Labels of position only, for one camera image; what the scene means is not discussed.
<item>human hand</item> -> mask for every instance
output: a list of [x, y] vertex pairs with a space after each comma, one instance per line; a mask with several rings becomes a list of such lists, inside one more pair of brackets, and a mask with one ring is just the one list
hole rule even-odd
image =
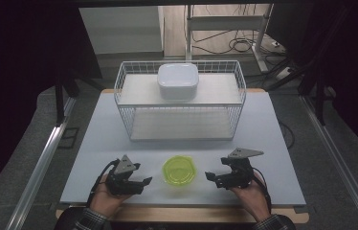
[[101, 182], [96, 188], [95, 195], [90, 203], [90, 209], [103, 216], [111, 218], [120, 205], [132, 195], [112, 195], [108, 192], [104, 184], [107, 174], [101, 178]]
[[[255, 177], [262, 182], [258, 174], [255, 173]], [[265, 195], [254, 180], [251, 181], [251, 184], [247, 188], [240, 189], [235, 187], [230, 190], [235, 193], [241, 201], [242, 207], [254, 217], [256, 222], [261, 222], [271, 217]]]

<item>yellow bowl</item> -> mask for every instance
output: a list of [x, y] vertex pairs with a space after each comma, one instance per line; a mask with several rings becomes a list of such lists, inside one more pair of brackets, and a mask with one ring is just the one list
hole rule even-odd
[[196, 176], [196, 168], [190, 156], [176, 155], [163, 167], [164, 178], [168, 184], [182, 186], [189, 184]]

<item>sleeve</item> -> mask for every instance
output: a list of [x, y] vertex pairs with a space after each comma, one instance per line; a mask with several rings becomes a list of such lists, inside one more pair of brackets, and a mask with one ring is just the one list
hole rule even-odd
[[254, 225], [254, 230], [289, 230], [289, 229], [295, 229], [295, 228], [289, 228], [288, 225], [286, 225], [280, 216], [273, 215], [270, 218], [261, 221]]
[[106, 221], [107, 217], [85, 208], [83, 217], [75, 223], [73, 230], [101, 230]]

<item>wall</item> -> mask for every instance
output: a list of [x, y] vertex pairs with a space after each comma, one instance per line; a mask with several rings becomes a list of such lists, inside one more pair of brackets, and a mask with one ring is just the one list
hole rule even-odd
[[162, 51], [158, 7], [79, 10], [96, 55]]

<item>white wire basket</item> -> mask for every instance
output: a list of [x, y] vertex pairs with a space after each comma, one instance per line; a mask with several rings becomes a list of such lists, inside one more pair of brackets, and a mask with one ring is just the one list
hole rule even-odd
[[[199, 83], [190, 101], [164, 100], [157, 82], [166, 63], [197, 66]], [[114, 98], [130, 140], [232, 140], [246, 87], [236, 60], [126, 61]]]

